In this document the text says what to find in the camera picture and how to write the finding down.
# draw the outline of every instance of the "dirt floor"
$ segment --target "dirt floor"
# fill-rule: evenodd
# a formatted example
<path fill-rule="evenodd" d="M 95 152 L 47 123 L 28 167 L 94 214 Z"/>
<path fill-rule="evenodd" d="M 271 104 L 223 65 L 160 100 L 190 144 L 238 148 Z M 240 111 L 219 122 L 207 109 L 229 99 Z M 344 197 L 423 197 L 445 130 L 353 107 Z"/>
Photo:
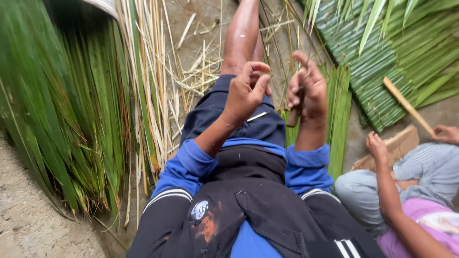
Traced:
<path fill-rule="evenodd" d="M 276 24 L 275 18 L 282 14 L 283 0 L 265 0 L 266 5 L 260 11 L 262 19 L 270 24 Z M 220 17 L 220 5 L 223 5 L 222 15 L 222 41 L 237 4 L 234 0 L 167 0 L 167 9 L 171 22 L 171 30 L 174 42 L 180 39 L 189 18 L 196 13 L 196 18 L 191 26 L 191 33 L 199 22 L 200 28 L 210 27 L 216 17 Z M 302 10 L 292 0 L 300 17 Z M 293 19 L 282 15 L 282 22 Z M 297 45 L 295 28 L 299 23 L 290 23 L 292 48 L 309 51 L 310 40 L 306 34 L 300 32 L 300 47 Z M 284 71 L 289 70 L 290 63 L 290 41 L 287 33 L 288 26 L 275 34 L 275 41 L 271 40 L 269 50 L 269 62 L 274 71 L 272 81 L 274 103 L 278 106 L 282 103 L 282 92 L 286 86 Z M 219 27 L 211 33 L 204 35 L 190 35 L 186 38 L 184 45 L 178 51 L 184 70 L 187 70 L 194 63 L 202 48 L 203 40 L 211 42 L 215 48 L 209 53 L 219 53 Z M 321 51 L 320 44 L 314 41 L 318 49 L 318 55 L 314 55 L 317 62 L 325 62 L 326 55 Z M 420 111 L 421 115 L 432 126 L 437 124 L 459 126 L 459 96 L 450 98 L 440 103 L 426 107 Z M 411 116 L 400 120 L 396 125 L 387 128 L 383 138 L 394 136 L 403 130 L 407 125 L 414 124 L 418 127 L 421 143 L 429 140 L 428 134 L 414 121 Z M 347 171 L 359 158 L 367 154 L 364 141 L 369 129 L 362 129 L 358 123 L 357 110 L 352 108 L 351 121 L 349 125 L 347 152 L 344 170 Z M 133 211 L 136 199 L 133 194 L 131 201 L 130 222 L 126 229 L 112 229 L 118 232 L 118 238 L 125 246 L 129 246 L 136 229 L 137 214 Z M 87 219 L 79 218 L 74 222 L 60 216 L 53 210 L 46 196 L 38 186 L 31 180 L 27 170 L 22 166 L 14 149 L 12 149 L 0 136 L 0 258 L 22 258 L 22 257 L 124 257 L 125 249 L 109 232 L 97 222 L 90 223 Z"/>

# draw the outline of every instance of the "wooden tool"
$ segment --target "wooden tool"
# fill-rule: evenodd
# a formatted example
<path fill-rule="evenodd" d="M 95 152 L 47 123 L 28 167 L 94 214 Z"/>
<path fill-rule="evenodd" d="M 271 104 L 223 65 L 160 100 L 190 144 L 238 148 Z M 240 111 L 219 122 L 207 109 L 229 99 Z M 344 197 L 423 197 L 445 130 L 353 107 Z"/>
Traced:
<path fill-rule="evenodd" d="M 402 106 L 410 113 L 421 125 L 426 129 L 426 131 L 433 137 L 435 136 L 435 132 L 430 127 L 430 125 L 422 118 L 422 116 L 411 106 L 411 104 L 408 102 L 408 100 L 403 97 L 402 93 L 395 87 L 395 85 L 389 80 L 389 78 L 384 77 L 384 85 L 387 87 L 387 89 L 392 92 L 394 97 L 397 98 L 398 102 L 402 104 Z"/>
<path fill-rule="evenodd" d="M 303 111 L 303 104 L 304 104 L 304 86 L 300 84 L 297 92 L 297 96 L 300 98 L 300 104 L 294 106 L 287 117 L 287 123 L 286 125 L 288 127 L 295 127 L 298 123 L 298 118 L 301 115 L 301 112 Z"/>

